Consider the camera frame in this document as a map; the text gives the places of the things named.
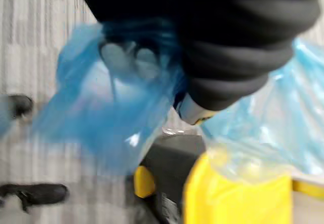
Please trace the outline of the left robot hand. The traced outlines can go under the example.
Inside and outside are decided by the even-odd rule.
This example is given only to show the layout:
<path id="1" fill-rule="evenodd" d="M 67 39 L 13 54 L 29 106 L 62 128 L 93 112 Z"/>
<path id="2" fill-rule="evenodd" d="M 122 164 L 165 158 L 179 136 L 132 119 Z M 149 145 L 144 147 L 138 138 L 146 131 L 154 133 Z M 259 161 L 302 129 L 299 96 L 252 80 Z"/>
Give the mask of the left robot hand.
<path id="1" fill-rule="evenodd" d="M 195 125 L 267 82 L 292 57 L 293 40 L 320 16 L 319 0 L 85 0 L 100 22 L 172 21 L 188 76 L 175 105 Z"/>

